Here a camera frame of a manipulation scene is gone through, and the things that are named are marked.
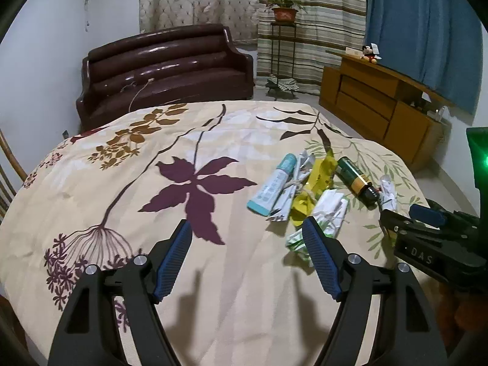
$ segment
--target green bottle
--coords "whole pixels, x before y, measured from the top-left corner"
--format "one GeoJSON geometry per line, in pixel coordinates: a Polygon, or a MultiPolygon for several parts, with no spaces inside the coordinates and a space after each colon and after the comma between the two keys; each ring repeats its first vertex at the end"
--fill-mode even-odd
{"type": "Polygon", "coordinates": [[[378,202],[380,194],[371,180],[346,156],[337,161],[336,174],[368,208],[378,202]]]}

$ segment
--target blue gripper pad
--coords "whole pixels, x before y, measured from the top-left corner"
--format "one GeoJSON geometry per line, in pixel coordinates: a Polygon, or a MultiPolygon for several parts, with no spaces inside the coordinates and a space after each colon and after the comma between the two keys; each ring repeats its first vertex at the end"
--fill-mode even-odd
{"type": "Polygon", "coordinates": [[[180,231],[177,232],[174,242],[171,244],[166,253],[166,257],[158,268],[156,288],[153,294],[159,301],[171,293],[181,265],[190,248],[192,237],[193,232],[190,223],[187,221],[181,227],[180,231]]]}
{"type": "Polygon", "coordinates": [[[339,286],[339,271],[322,241],[321,236],[324,234],[305,219],[302,224],[302,236],[322,287],[337,300],[342,292],[339,286]]]}
{"type": "Polygon", "coordinates": [[[410,218],[431,225],[432,227],[439,228],[446,224],[446,217],[441,212],[416,203],[410,206],[408,214],[410,218]]]}

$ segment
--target wooden dresser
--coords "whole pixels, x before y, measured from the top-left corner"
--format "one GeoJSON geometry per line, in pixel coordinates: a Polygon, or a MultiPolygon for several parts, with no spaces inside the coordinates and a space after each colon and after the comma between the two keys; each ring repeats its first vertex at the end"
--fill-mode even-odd
{"type": "Polygon", "coordinates": [[[409,77],[344,55],[340,69],[324,67],[320,104],[364,138],[398,154],[411,171],[423,168],[442,137],[442,125],[410,106],[429,94],[409,77]]]}

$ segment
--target blue curtain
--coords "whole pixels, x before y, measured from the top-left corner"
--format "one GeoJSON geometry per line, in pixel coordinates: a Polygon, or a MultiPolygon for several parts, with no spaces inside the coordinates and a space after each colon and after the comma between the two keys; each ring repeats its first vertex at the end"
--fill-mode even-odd
{"type": "Polygon", "coordinates": [[[474,113],[483,41],[467,0],[368,0],[365,43],[378,44],[380,64],[474,113]]]}

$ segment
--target dark brown sofa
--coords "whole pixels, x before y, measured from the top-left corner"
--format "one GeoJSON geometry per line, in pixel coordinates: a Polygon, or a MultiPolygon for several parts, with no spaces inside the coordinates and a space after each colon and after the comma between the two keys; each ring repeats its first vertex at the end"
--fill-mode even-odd
{"type": "Polygon", "coordinates": [[[130,111],[172,103],[250,99],[252,57],[236,50],[220,24],[139,34],[89,52],[76,101],[84,130],[130,111]]]}

